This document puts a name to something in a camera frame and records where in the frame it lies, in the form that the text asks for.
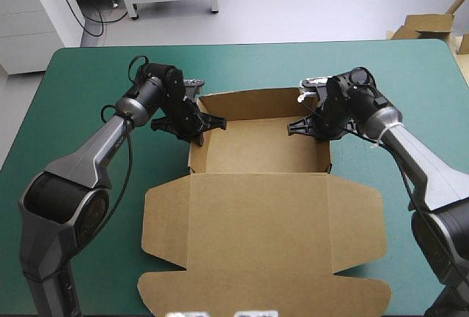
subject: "green tabletop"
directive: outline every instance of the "green tabletop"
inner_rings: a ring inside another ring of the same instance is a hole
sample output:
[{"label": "green tabletop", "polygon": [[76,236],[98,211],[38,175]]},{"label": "green tabletop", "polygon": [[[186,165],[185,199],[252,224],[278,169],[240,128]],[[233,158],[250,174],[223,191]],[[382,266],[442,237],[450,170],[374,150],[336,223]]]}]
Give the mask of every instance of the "green tabletop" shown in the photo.
[{"label": "green tabletop", "polygon": [[[101,125],[101,106],[129,87],[128,63],[139,54],[179,67],[186,78],[205,79],[204,93],[296,86],[301,78],[368,67],[406,127],[469,173],[468,87],[438,40],[63,49],[52,58],[0,171],[0,313],[35,313],[18,260],[21,193],[50,160],[74,151]],[[187,174],[188,145],[146,126],[133,133],[133,147],[134,171],[120,208],[72,261],[85,314],[148,314],[136,287],[139,276],[178,269],[142,251],[141,224],[145,192]],[[333,174],[381,191],[388,231],[385,258],[343,274],[387,281],[393,291],[388,314],[422,314],[442,287],[414,242],[393,160],[351,135],[333,142],[332,150]],[[126,167],[123,149],[110,165],[113,199]]]}]

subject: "box flap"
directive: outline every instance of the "box flap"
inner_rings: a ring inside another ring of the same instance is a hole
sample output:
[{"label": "box flap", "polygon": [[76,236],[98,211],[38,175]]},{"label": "box flap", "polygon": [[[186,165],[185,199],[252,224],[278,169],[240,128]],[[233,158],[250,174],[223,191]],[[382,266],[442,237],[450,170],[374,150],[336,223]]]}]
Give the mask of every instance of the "box flap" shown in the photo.
[{"label": "box flap", "polygon": [[383,200],[327,174],[193,174],[147,193],[142,247],[188,269],[339,272],[385,254]]},{"label": "box flap", "polygon": [[392,35],[391,40],[400,40],[400,39],[418,39],[421,34],[418,31],[409,29],[406,26],[401,26],[397,31]]},{"label": "box flap", "polygon": [[405,18],[405,26],[413,31],[451,32],[454,15],[451,14],[425,14],[408,15]]},{"label": "box flap", "polygon": [[298,88],[256,89],[200,97],[209,113],[227,121],[308,116],[311,112],[297,102]]},{"label": "box flap", "polygon": [[191,174],[156,187],[142,246],[188,269],[141,276],[157,316],[378,317],[390,299],[384,282],[332,275],[382,256],[385,230],[376,190],[328,174]]},{"label": "box flap", "polygon": [[204,311],[232,317],[241,310],[277,310],[280,317],[378,317],[391,299],[389,287],[379,280],[268,271],[151,272],[140,277],[139,291],[157,316]]},{"label": "box flap", "polygon": [[457,51],[458,55],[467,55],[469,54],[469,33],[464,34],[462,37],[461,45]]},{"label": "box flap", "polygon": [[382,258],[386,230],[380,192],[337,176],[327,180],[333,271]]},{"label": "box flap", "polygon": [[141,247],[182,267],[187,266],[191,177],[147,191]]}]

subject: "black cable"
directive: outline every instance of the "black cable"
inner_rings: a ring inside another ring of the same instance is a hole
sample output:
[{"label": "black cable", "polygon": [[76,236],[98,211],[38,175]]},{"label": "black cable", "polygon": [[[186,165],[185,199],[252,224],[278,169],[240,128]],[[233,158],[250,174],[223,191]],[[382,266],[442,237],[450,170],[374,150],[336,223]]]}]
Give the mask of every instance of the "black cable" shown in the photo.
[{"label": "black cable", "polygon": [[[319,118],[321,118],[323,121],[326,122],[326,119],[321,116],[319,113],[317,113],[315,110],[313,110],[312,108],[310,108],[307,104],[305,104],[305,102],[303,101],[303,105],[308,108],[315,116],[318,116]],[[336,127],[336,128],[339,128],[340,130],[343,130],[345,131],[346,133],[349,133],[349,134],[352,134],[354,136],[357,136],[359,137],[360,139],[362,140],[365,140],[366,142],[369,142],[369,143],[373,143],[374,145],[378,145],[379,147],[381,147],[382,149],[386,150],[391,156],[392,158],[394,159],[394,162],[396,162],[397,164],[397,168],[399,169],[399,172],[401,174],[401,177],[402,177],[402,181],[404,182],[404,186],[405,186],[405,189],[407,191],[407,195],[409,196],[409,199],[410,199],[410,202],[412,204],[412,206],[416,209],[416,212],[418,213],[418,215],[421,217],[421,219],[424,221],[424,224],[425,226],[429,229],[430,233],[433,235],[434,239],[436,240],[436,242],[438,243],[438,245],[440,245],[441,249],[443,250],[443,252],[445,253],[445,256],[446,258],[451,262],[451,265],[453,266],[454,270],[456,270],[457,274],[459,275],[459,278],[461,278],[461,280],[465,283],[465,285],[469,288],[469,280],[468,278],[461,272],[461,270],[459,269],[459,267],[456,265],[456,263],[454,262],[454,259],[453,259],[453,256],[450,254],[450,252],[448,251],[448,249],[446,248],[446,246],[444,245],[444,243],[440,240],[440,237],[437,235],[437,233],[435,232],[435,230],[433,229],[433,227],[430,225],[428,219],[425,217],[425,214],[424,214],[424,211],[420,208],[420,206],[416,203],[416,201],[414,200],[413,198],[413,194],[412,194],[412,190],[410,189],[410,186],[409,186],[409,182],[407,180],[407,175],[405,174],[405,171],[402,167],[402,164],[401,164],[401,161],[399,159],[399,157],[394,153],[394,151],[387,147],[384,143],[378,143],[370,138],[367,138],[366,136],[363,136],[363,135],[360,135],[358,134],[357,132],[353,132],[352,130],[348,130],[346,128],[343,128],[339,125],[333,125],[332,127]],[[469,312],[469,307],[468,306],[464,306],[462,307],[464,308],[466,311]]]},{"label": "black cable", "polygon": [[[104,105],[102,108],[101,108],[101,120],[103,121],[103,123],[106,123],[106,118],[104,117],[104,112],[108,109],[108,108],[113,108],[115,111],[117,111],[117,108],[116,106],[114,105]],[[127,185],[129,183],[129,180],[130,180],[130,175],[132,173],[132,167],[133,167],[133,148],[132,148],[132,138],[130,137],[130,131],[129,131],[129,128],[133,128],[133,121],[130,119],[129,116],[122,116],[122,118],[125,120],[125,124],[124,124],[124,128],[125,128],[125,138],[127,139],[127,145],[128,145],[128,154],[129,154],[129,160],[128,160],[128,167],[127,167],[127,173],[125,174],[125,179],[124,179],[124,183],[122,183],[122,187],[121,187],[121,190],[119,192],[119,196],[117,197],[117,200],[116,202],[114,203],[114,205],[112,206],[112,209],[111,211],[109,211],[108,215],[106,216],[106,218],[101,222],[101,224],[96,228],[95,232],[90,236],[90,238],[86,241],[86,243],[84,245],[81,246],[81,249],[77,252],[80,253],[83,248],[85,248],[100,232],[101,230],[104,228],[104,226],[109,222],[109,220],[111,219],[112,215],[115,213],[117,207],[119,206],[122,198],[124,197],[124,194],[125,194],[125,191],[127,189]]]},{"label": "black cable", "polygon": [[96,237],[101,229],[104,228],[104,226],[107,224],[107,222],[111,219],[112,215],[115,213],[117,207],[120,204],[120,201],[124,197],[125,191],[127,189],[127,185],[129,183],[130,179],[130,174],[132,173],[132,166],[133,166],[133,150],[132,150],[132,139],[130,137],[130,131],[129,128],[131,128],[131,123],[126,119],[125,120],[125,137],[127,138],[127,145],[128,145],[128,151],[129,151],[129,163],[128,163],[128,168],[127,168],[127,173],[125,174],[125,180],[124,183],[122,184],[122,188],[120,190],[119,196],[117,197],[116,202],[114,203],[114,206],[112,206],[111,211],[108,213],[104,221],[100,224],[99,227],[97,227],[96,231],[93,233],[93,238]]},{"label": "black cable", "polygon": [[101,121],[103,121],[103,123],[106,123],[106,118],[104,117],[104,112],[106,112],[106,110],[108,108],[113,108],[115,111],[117,111],[117,108],[116,106],[114,105],[104,105],[102,108],[101,108]]},{"label": "black cable", "polygon": [[89,35],[91,35],[92,37],[100,37],[101,35],[104,34],[104,25],[101,26],[101,33],[99,34],[93,34],[91,33],[88,29],[85,28],[85,26],[83,24],[81,24],[80,20],[78,19],[78,17],[76,16],[75,12],[73,11],[73,8],[72,8],[72,5],[70,4],[70,2],[68,0],[65,0],[67,2],[67,5],[68,5],[68,8],[70,8],[70,11],[72,12],[73,14],[73,17],[76,19],[78,25],[86,32],[88,33]]},{"label": "black cable", "polygon": [[95,22],[95,23],[102,23],[102,24],[110,24],[110,23],[117,23],[119,22],[120,20],[124,19],[125,16],[127,15],[127,11],[119,18],[117,19],[113,19],[113,20],[95,20],[91,17],[88,17],[87,15],[83,15],[86,19],[89,19],[91,22]]},{"label": "black cable", "polygon": [[95,20],[94,18],[91,18],[91,17],[88,17],[87,15],[83,14],[83,16],[86,18],[86,19],[89,19],[90,21],[92,22],[95,22],[95,23],[100,23],[100,24],[109,24],[109,23],[117,23],[119,22],[120,20],[124,19],[125,16],[127,15],[127,11],[119,18],[117,19],[113,19],[113,20],[103,20],[103,16],[101,14],[101,11],[98,7],[98,5],[96,4],[95,0],[91,0],[91,2],[94,4],[98,14],[100,15],[100,20]]}]

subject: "box lid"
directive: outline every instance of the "box lid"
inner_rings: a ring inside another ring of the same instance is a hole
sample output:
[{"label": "box lid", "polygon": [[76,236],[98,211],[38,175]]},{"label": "box lid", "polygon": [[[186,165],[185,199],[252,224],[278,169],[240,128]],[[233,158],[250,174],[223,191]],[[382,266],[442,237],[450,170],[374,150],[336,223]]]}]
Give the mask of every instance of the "box lid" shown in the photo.
[{"label": "box lid", "polygon": [[454,15],[425,14],[408,15],[405,26],[419,32],[450,33],[453,26]]},{"label": "box lid", "polygon": [[[390,299],[383,282],[332,277],[382,257],[386,244],[380,194],[328,174],[191,174],[153,188],[142,247],[188,269],[142,275],[158,316],[267,305],[281,316],[380,316]],[[290,301],[291,289],[300,295]],[[349,305],[360,313],[344,315]]]}]

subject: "cardboard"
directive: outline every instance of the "cardboard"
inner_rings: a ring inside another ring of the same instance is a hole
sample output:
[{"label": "cardboard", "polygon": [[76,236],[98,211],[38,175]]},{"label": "cardboard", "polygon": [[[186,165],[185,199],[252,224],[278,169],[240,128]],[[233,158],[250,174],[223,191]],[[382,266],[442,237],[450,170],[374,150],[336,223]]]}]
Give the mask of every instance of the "cardboard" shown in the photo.
[{"label": "cardboard", "polygon": [[229,127],[204,134],[191,146],[189,166],[206,173],[326,172],[329,143],[287,134],[287,125],[311,114],[298,89],[259,89],[201,97],[200,108],[224,116]]},{"label": "cardboard", "polygon": [[401,26],[397,31],[391,36],[391,40],[401,40],[401,39],[419,39],[421,33],[409,29],[406,26]]},{"label": "cardboard", "polygon": [[153,314],[385,312],[386,283],[333,275],[384,256],[383,200],[325,173],[329,143],[287,136],[287,122],[309,114],[297,95],[263,89],[201,98],[202,109],[227,117],[227,131],[213,130],[202,148],[191,147],[194,174],[145,198],[143,250],[187,269],[140,277]]},{"label": "cardboard", "polygon": [[425,14],[408,15],[405,26],[413,31],[450,33],[453,26],[454,15]]},{"label": "cardboard", "polygon": [[391,37],[397,39],[439,39],[448,44],[451,52],[456,55],[456,46],[451,37],[452,14],[408,15],[405,24]]},{"label": "cardboard", "polygon": [[462,37],[461,45],[457,51],[458,55],[468,55],[469,54],[469,33],[466,33]]}]

